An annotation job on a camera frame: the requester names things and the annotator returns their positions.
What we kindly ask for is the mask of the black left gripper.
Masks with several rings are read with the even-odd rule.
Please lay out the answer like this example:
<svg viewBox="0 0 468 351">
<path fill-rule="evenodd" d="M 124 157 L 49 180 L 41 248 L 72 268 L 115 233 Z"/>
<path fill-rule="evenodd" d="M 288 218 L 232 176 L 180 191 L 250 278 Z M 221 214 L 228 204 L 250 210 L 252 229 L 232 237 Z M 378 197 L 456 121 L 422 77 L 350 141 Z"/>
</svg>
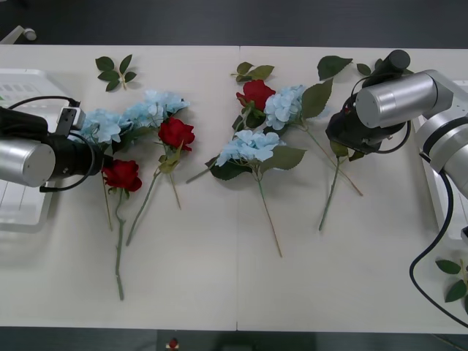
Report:
<svg viewBox="0 0 468 351">
<path fill-rule="evenodd" d="M 95 176 L 104 167 L 111 166 L 113 156 L 106 149 L 107 146 L 79 142 L 77 146 L 77 175 L 84 176 L 91 169 L 90 176 Z"/>
</svg>

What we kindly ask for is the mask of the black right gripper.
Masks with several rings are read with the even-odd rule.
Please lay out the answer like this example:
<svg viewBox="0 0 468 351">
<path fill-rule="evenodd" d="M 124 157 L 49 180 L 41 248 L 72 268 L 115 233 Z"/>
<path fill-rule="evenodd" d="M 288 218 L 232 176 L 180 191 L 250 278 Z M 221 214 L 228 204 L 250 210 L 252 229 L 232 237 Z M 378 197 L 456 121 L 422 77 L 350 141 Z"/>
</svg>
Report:
<svg viewBox="0 0 468 351">
<path fill-rule="evenodd" d="M 332 115 L 325 133 L 330 141 L 363 154 L 377 152 L 382 144 L 377 138 L 378 132 L 366 127 L 353 107 L 345 107 Z"/>
</svg>

